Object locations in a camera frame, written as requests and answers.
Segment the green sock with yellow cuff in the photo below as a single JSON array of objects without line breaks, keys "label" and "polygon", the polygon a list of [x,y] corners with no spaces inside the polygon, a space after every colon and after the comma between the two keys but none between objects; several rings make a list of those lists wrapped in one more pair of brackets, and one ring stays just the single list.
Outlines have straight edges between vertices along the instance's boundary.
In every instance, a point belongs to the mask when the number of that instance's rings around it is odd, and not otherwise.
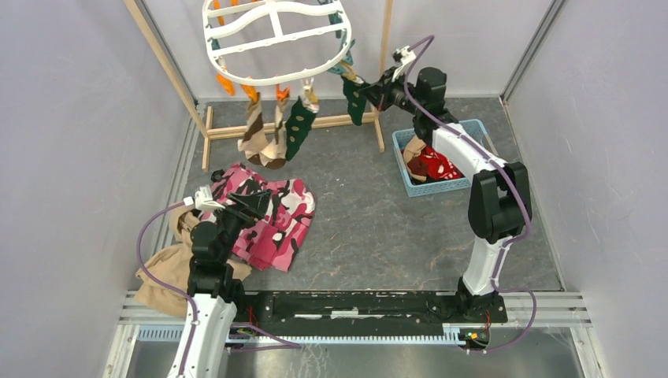
[{"label": "green sock with yellow cuff", "polygon": [[303,93],[292,105],[289,118],[285,123],[287,132],[286,159],[288,161],[295,157],[305,142],[312,130],[319,109],[319,100],[314,93],[314,89],[304,87]]}]

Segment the white clip hanger frame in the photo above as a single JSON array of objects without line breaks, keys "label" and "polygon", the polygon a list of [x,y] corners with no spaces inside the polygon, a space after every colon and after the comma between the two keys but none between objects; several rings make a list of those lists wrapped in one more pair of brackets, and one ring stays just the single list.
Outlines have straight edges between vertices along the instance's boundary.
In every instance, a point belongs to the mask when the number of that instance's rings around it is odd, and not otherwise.
[{"label": "white clip hanger frame", "polygon": [[[281,22],[284,15],[300,15],[305,17],[333,18],[324,26],[307,28],[302,31],[286,32]],[[253,40],[231,44],[229,41],[255,21],[266,19],[271,27],[271,35]],[[215,6],[212,1],[202,4],[202,30],[205,39],[206,55],[209,63],[222,76],[233,83],[266,87],[274,84],[309,78],[326,72],[336,65],[346,53],[340,47],[341,40],[353,39],[352,24],[339,1],[317,1],[307,4],[300,1],[250,1],[230,6]],[[252,78],[236,75],[228,68],[227,58],[233,54],[241,54],[253,50],[267,49],[285,43],[297,43],[322,35],[339,35],[338,50],[324,62],[313,67],[303,67],[294,72],[276,74],[264,78]]]}]

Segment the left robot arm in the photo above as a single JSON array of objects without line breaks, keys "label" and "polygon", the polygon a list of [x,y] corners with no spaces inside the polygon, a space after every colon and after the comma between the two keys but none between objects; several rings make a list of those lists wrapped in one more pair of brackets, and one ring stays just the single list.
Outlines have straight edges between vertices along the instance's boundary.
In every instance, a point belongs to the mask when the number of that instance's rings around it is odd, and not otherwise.
[{"label": "left robot arm", "polygon": [[232,322],[247,312],[243,285],[233,277],[228,259],[241,231],[263,218],[270,199],[270,191],[231,193],[219,203],[205,186],[183,200],[188,208],[212,212],[216,221],[191,231],[187,290],[177,292],[187,300],[187,311],[168,377],[217,376]]}]

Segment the white clothespin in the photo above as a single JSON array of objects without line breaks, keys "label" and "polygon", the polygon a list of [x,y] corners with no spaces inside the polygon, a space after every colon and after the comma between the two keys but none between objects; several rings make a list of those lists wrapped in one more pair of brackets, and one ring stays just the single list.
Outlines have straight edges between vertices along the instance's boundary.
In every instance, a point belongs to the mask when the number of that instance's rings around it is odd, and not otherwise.
[{"label": "white clothespin", "polygon": [[302,98],[311,103],[318,103],[318,98],[314,92],[314,78],[302,78],[300,83],[302,85]]}]

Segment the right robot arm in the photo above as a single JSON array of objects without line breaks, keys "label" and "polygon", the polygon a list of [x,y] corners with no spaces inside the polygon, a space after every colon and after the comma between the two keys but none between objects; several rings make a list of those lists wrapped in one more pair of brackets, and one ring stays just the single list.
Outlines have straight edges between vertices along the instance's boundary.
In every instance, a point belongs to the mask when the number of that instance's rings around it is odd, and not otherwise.
[{"label": "right robot arm", "polygon": [[521,162],[504,161],[473,139],[446,107],[446,90],[446,73],[427,67],[415,83],[389,69],[359,94],[378,110],[396,106],[412,114],[414,134],[469,181],[468,220],[475,240],[453,311],[464,321],[475,321],[498,307],[498,278],[507,252],[530,230],[529,172]]}]

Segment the tan brown striped sock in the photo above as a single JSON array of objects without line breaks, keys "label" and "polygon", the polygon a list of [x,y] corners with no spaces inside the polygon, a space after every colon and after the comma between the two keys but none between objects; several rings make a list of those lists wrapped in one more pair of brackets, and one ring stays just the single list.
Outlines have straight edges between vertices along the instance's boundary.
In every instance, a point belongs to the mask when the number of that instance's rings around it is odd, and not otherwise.
[{"label": "tan brown striped sock", "polygon": [[250,100],[246,110],[246,128],[241,139],[237,141],[237,149],[253,165],[262,165],[260,153],[269,145],[264,133],[261,98]]},{"label": "tan brown striped sock", "polygon": [[273,139],[259,152],[260,162],[267,169],[281,169],[287,162],[287,141],[284,128],[284,111],[289,98],[277,99],[274,110]]}]

